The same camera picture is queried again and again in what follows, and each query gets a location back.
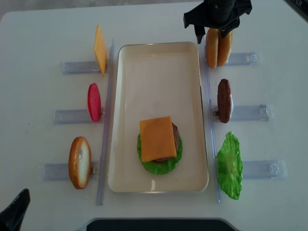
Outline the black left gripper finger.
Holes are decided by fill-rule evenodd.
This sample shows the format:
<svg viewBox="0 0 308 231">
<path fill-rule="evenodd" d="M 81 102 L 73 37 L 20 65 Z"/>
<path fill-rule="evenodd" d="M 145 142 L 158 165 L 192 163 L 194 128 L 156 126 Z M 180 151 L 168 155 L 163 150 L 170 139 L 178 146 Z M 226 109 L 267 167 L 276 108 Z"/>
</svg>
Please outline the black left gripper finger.
<svg viewBox="0 0 308 231">
<path fill-rule="evenodd" d="M 30 201 L 29 189 L 23 189 L 13 202 L 0 213 L 0 230 L 19 231 Z"/>
</svg>

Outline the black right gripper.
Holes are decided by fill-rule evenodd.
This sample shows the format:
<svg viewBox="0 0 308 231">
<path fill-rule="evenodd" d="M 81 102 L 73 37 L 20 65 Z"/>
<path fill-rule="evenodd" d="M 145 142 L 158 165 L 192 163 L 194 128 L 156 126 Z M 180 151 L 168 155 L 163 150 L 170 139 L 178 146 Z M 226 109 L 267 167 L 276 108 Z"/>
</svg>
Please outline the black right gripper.
<svg viewBox="0 0 308 231">
<path fill-rule="evenodd" d="M 225 38 L 240 25 L 240 16 L 250 14 L 250 0 L 205 0 L 191 11 L 184 14 L 184 27 L 194 25 L 197 43 L 205 35 L 205 27 L 221 29 Z"/>
</svg>

